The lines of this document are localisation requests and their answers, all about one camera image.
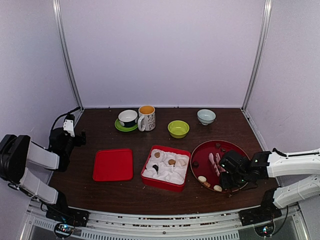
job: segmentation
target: vertical metal post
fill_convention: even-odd
[[[255,60],[253,64],[253,69],[250,77],[250,82],[248,89],[246,91],[246,95],[244,98],[244,102],[242,105],[243,112],[246,112],[249,100],[252,94],[252,91],[254,89],[254,85],[258,76],[259,67],[261,64],[261,59],[263,55],[263,50],[266,44],[266,39],[268,35],[269,30],[269,24],[270,24],[270,17],[271,17],[271,8],[272,8],[272,1],[273,0],[265,0],[264,2],[264,12],[262,17],[262,23],[261,23],[261,31],[260,31],[260,37],[258,42],[258,47],[256,50]]]
[[[72,70],[69,52],[68,52],[68,48],[67,48],[67,41],[66,41],[64,25],[63,25],[63,20],[62,20],[62,15],[61,15],[60,0],[53,0],[53,10],[54,10],[56,25],[57,25],[59,36],[60,36],[60,43],[61,43],[61,47],[62,47],[64,64],[65,64],[68,78],[70,81],[71,89],[72,89],[72,92],[73,92],[73,95],[74,95],[74,98],[76,100],[77,105],[79,107],[81,107],[81,111],[83,111],[84,107],[83,107],[81,99],[80,99],[79,91],[78,91],[77,84],[75,81],[75,76],[74,76],[74,73]]]

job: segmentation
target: green saucer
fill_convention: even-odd
[[[121,132],[131,132],[131,131],[136,130],[138,128],[138,124],[136,124],[134,126],[131,126],[131,127],[121,126],[121,124],[119,122],[119,119],[115,120],[114,126],[115,126],[116,129],[118,129]]]

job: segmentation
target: white wall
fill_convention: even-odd
[[[0,7],[0,139],[31,136],[48,145],[55,118],[76,107],[52,0],[3,0]],[[47,171],[36,171],[42,179]],[[0,240],[14,240],[29,199],[0,179]]]
[[[243,103],[264,0],[64,0],[85,107]]]
[[[248,112],[267,149],[320,148],[320,4],[274,0],[268,38]],[[301,177],[282,178],[284,184]],[[301,202],[319,239],[320,197]]]

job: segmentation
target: cup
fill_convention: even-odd
[[[138,121],[138,113],[134,110],[125,110],[118,115],[119,123],[122,127],[133,127]]]
[[[156,109],[153,106],[139,108],[138,128],[141,132],[151,131],[156,127]]]

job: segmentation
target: light blue bowl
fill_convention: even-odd
[[[198,120],[203,125],[211,124],[216,119],[216,114],[209,109],[201,109],[197,113]]]

